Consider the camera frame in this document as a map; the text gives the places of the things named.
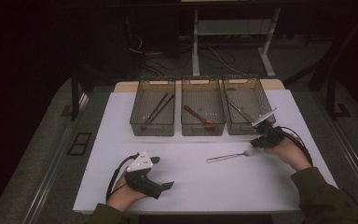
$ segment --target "fork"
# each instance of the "fork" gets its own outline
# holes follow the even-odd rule
[[[212,163],[212,162],[216,162],[216,161],[223,161],[223,160],[228,160],[231,158],[236,158],[239,156],[251,157],[258,153],[260,153],[260,148],[253,148],[253,149],[245,150],[244,152],[239,153],[239,154],[231,154],[231,155],[226,155],[226,156],[221,156],[221,157],[210,158],[210,159],[206,160],[206,162]]]

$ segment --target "sleeve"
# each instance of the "sleeve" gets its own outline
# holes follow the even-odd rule
[[[98,203],[91,218],[85,224],[119,224],[124,214],[117,209]]]
[[[358,223],[358,207],[345,192],[329,185],[316,167],[292,175],[307,224]]]

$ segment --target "hand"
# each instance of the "hand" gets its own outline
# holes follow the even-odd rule
[[[126,171],[121,174],[120,179],[116,182],[113,191],[115,191],[107,201],[107,205],[116,208],[121,212],[125,212],[136,201],[146,198],[147,195],[130,188],[127,185],[124,175]]]
[[[301,149],[287,137],[283,138],[279,145],[265,148],[265,150],[277,154],[282,161],[289,164],[296,171],[312,167]]]

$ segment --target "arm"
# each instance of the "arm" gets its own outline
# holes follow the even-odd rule
[[[125,172],[115,184],[113,194],[106,204],[98,203],[95,211],[86,224],[119,224],[124,212],[136,201],[147,197],[145,194],[130,188],[124,178]]]
[[[292,175],[300,198],[299,207],[304,211],[307,224],[358,223],[358,208],[341,190],[329,185],[312,167],[301,150],[288,138],[279,145],[267,148],[288,163],[296,173]]]

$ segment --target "white tabletop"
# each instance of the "white tabletop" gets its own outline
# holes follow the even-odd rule
[[[326,181],[336,183],[316,147],[290,91],[266,91],[276,112],[276,125],[295,130]],[[107,103],[74,210],[90,214],[104,197],[113,172],[128,156],[145,149],[161,157],[148,177],[158,184],[174,181],[158,200],[134,204],[133,214],[255,214],[299,211],[298,193],[290,179],[294,170],[274,155],[259,154],[207,163],[212,157],[242,153],[256,136],[182,136],[181,95],[175,97],[174,137],[137,137],[130,117],[135,92],[113,92]]]

